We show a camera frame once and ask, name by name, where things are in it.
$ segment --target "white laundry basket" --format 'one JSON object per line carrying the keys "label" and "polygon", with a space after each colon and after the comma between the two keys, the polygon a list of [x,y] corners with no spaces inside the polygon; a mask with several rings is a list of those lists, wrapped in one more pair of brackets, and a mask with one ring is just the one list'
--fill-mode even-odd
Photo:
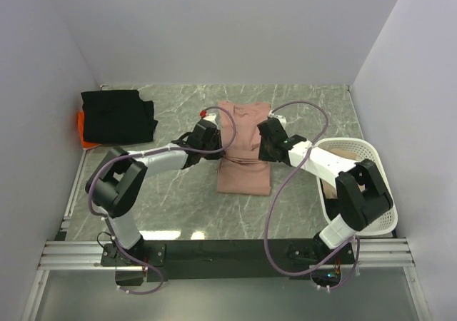
{"label": "white laundry basket", "polygon": [[[386,173],[384,172],[378,151],[376,151],[376,149],[370,143],[356,138],[326,138],[318,141],[316,145],[324,150],[339,148],[341,150],[357,153],[358,161],[362,161],[363,159],[371,159],[374,163],[376,163],[379,172],[384,179],[384,182],[386,182],[389,192],[391,191],[391,187],[388,185]],[[327,222],[330,223],[331,220],[326,212],[326,205],[324,203],[323,192],[319,178],[317,178],[317,185],[319,190],[319,198],[321,199],[323,216]],[[357,234],[362,236],[384,235],[392,232],[397,226],[397,222],[398,214],[394,201],[392,209],[390,209],[387,213],[384,213],[380,218],[378,218],[378,220],[371,223],[367,228],[361,232],[358,232]]]}

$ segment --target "purple cable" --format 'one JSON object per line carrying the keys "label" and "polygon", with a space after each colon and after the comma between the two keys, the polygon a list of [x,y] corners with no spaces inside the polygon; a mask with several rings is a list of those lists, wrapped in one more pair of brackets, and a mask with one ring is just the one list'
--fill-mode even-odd
{"label": "purple cable", "polygon": [[97,174],[94,176],[94,179],[92,180],[92,184],[91,184],[91,187],[89,188],[89,192],[88,192],[88,196],[89,196],[89,199],[88,199],[89,211],[92,214],[96,215],[96,216],[101,216],[102,218],[106,218],[105,219],[106,225],[108,226],[108,229],[109,229],[109,231],[111,233],[111,236],[114,238],[114,242],[116,243],[116,246],[119,249],[119,251],[122,253],[122,255],[124,255],[130,261],[139,264],[140,266],[147,267],[148,269],[153,270],[160,277],[159,285],[157,285],[154,289],[150,289],[150,290],[147,290],[147,291],[135,291],[135,290],[128,290],[125,287],[119,287],[121,290],[123,290],[123,291],[125,291],[125,292],[127,292],[129,294],[132,294],[132,295],[147,295],[147,294],[151,294],[153,292],[156,292],[157,290],[159,290],[162,287],[162,285],[164,285],[164,276],[162,275],[162,272],[157,267],[155,267],[155,266],[153,266],[151,264],[148,264],[148,263],[146,263],[146,262],[144,262],[142,260],[139,260],[139,259],[129,255],[122,248],[121,244],[117,240],[116,234],[114,233],[114,229],[111,227],[111,224],[109,223],[108,215],[104,214],[104,213],[99,213],[99,212],[94,210],[94,206],[92,205],[92,198],[94,196],[95,182],[97,182],[99,180],[100,176],[104,173],[104,171],[109,166],[111,166],[111,165],[113,165],[113,164],[115,164],[115,163],[117,163],[119,161],[124,161],[124,160],[129,159],[129,158],[139,158],[139,157],[144,157],[144,156],[156,155],[156,154],[163,153],[163,152],[168,152],[168,151],[189,151],[189,152],[195,152],[195,153],[204,153],[204,154],[208,154],[208,155],[212,154],[212,153],[218,153],[218,152],[224,151],[235,140],[235,135],[236,135],[235,120],[233,119],[233,117],[231,116],[229,111],[227,111],[225,108],[222,108],[222,107],[219,107],[219,106],[211,106],[211,107],[205,108],[204,110],[207,111],[209,109],[219,109],[220,111],[223,111],[225,114],[227,114],[227,116],[230,118],[230,122],[231,122],[231,124],[233,126],[233,134],[232,134],[232,137],[231,137],[230,141],[226,145],[222,146],[221,148],[219,148],[217,150],[211,150],[211,151],[197,150],[195,148],[181,148],[181,147],[177,146],[175,148],[159,148],[159,149],[153,149],[153,150],[150,150],[150,151],[146,151],[145,153],[135,153],[133,155],[126,155],[126,156],[116,157],[116,158],[110,160],[105,165],[103,165],[101,167],[101,169],[97,172]]}
{"label": "purple cable", "polygon": [[[325,118],[325,125],[323,126],[322,131],[319,132],[319,134],[311,141],[312,144],[314,144],[327,131],[327,128],[328,128],[328,116],[327,116],[327,113],[322,109],[322,107],[320,107],[319,105],[317,105],[315,103],[309,102],[309,101],[300,100],[300,101],[291,101],[291,102],[285,103],[285,104],[273,109],[271,112],[274,113],[274,112],[278,111],[279,109],[281,109],[283,107],[290,106],[290,105],[293,105],[293,104],[296,104],[296,103],[304,103],[306,105],[310,105],[310,106],[313,106],[314,108],[317,108],[322,113],[323,117]],[[278,200],[279,195],[281,194],[282,190],[284,189],[284,187],[286,187],[287,183],[292,179],[292,177],[295,176],[295,174],[297,174],[297,172],[301,169],[301,167],[308,160],[309,156],[311,155],[312,148],[313,147],[311,146],[306,151],[306,155],[303,158],[303,160],[297,165],[296,168],[294,168],[292,170],[292,172],[287,176],[287,178],[281,184],[281,186],[279,187],[278,191],[276,191],[276,193],[275,193],[275,195],[273,197],[273,200],[271,201],[270,208],[268,209],[268,215],[267,215],[266,221],[265,221],[265,228],[263,230],[263,247],[265,248],[265,253],[266,253],[266,257],[268,258],[268,261],[270,262],[271,266],[276,271],[278,271],[279,273],[281,273],[283,275],[290,276],[290,277],[298,277],[298,276],[307,275],[307,274],[319,269],[323,264],[325,264],[328,260],[330,260],[336,253],[338,253],[344,246],[346,246],[346,244],[348,244],[352,240],[352,238],[350,238],[350,239],[344,241],[341,245],[339,245],[336,249],[334,249],[327,257],[325,257],[316,266],[314,266],[314,267],[312,267],[310,269],[304,270],[304,271],[300,271],[300,272],[289,272],[289,271],[285,271],[285,270],[281,269],[274,262],[273,257],[271,256],[270,249],[268,247],[268,228],[270,226],[270,220],[271,220],[271,215],[273,214],[274,206],[276,204],[276,201]],[[358,247],[357,247],[357,255],[356,255],[357,259],[356,259],[356,261],[354,263],[354,266],[353,266],[353,269],[352,269],[351,272],[353,272],[353,270],[357,266],[359,249],[360,249],[360,246],[358,245]],[[343,282],[340,282],[336,287],[341,286],[341,284],[345,283],[346,281],[347,281],[347,278]]]}

